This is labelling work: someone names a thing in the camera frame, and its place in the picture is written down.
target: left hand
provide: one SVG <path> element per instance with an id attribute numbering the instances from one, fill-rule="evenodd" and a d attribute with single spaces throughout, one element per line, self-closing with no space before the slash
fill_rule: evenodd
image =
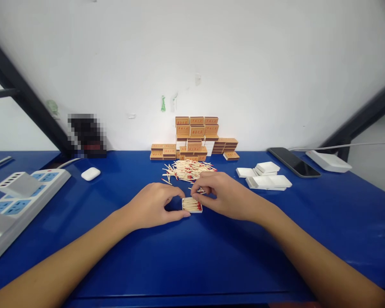
<path id="1" fill-rule="evenodd" d="M 191 216 L 191 213 L 186 210 L 168 212 L 164 209 L 175 196 L 185 198 L 183 191 L 178 187 L 151 183 L 140 190 L 126 206 L 118 210 L 117 214 L 129 219 L 128 223 L 133 230 L 164 225 Z"/>

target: smartphone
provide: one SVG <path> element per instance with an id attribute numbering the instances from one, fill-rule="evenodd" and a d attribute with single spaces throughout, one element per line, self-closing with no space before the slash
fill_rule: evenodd
<path id="1" fill-rule="evenodd" d="M 268 152 L 278 158 L 285 166 L 300 178 L 317 178 L 321 174 L 308 165 L 303 160 L 300 160 L 286 148 L 269 148 Z"/>

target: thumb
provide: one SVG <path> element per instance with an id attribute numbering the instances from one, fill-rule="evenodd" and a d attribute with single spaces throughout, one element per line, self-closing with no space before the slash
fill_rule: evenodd
<path id="1" fill-rule="evenodd" d="M 191 213 L 186 210 L 167 212 L 167 222 L 173 222 L 183 219 L 184 217 L 190 217 Z"/>
<path id="2" fill-rule="evenodd" d="M 216 210 L 216 206 L 217 206 L 216 200 L 199 193 L 192 194 L 192 197 L 202 205 L 205 205 L 206 207 L 212 210 Z"/>

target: phone screen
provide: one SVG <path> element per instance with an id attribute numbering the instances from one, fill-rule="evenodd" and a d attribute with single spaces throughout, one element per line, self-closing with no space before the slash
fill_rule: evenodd
<path id="1" fill-rule="evenodd" d="M 272 154 L 279 158 L 282 162 L 286 162 L 296 172 L 305 177 L 317 177 L 321 174 L 313 169 L 310 165 L 307 165 L 304 161 L 300 160 L 297 156 L 291 153 L 286 148 L 270 148 L 268 149 Z"/>

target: power strip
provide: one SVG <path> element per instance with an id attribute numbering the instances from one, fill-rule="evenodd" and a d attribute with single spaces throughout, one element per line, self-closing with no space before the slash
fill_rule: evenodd
<path id="1" fill-rule="evenodd" d="M 31 174 L 41 185 L 28 198 L 5 195 L 0 199 L 0 256 L 70 178 L 64 169 L 39 170 Z"/>

